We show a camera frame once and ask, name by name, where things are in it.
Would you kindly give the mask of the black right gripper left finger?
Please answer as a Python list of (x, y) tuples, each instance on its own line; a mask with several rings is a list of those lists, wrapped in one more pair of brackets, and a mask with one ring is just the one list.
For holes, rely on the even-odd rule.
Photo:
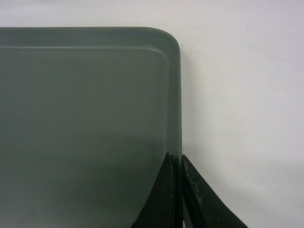
[(173, 228), (175, 223), (175, 167), (167, 153), (145, 205), (133, 228)]

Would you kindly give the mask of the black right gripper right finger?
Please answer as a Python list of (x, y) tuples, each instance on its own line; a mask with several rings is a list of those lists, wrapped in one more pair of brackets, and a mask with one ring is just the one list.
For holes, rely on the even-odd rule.
[(217, 196), (186, 155), (182, 156), (182, 192), (185, 227), (247, 227)]

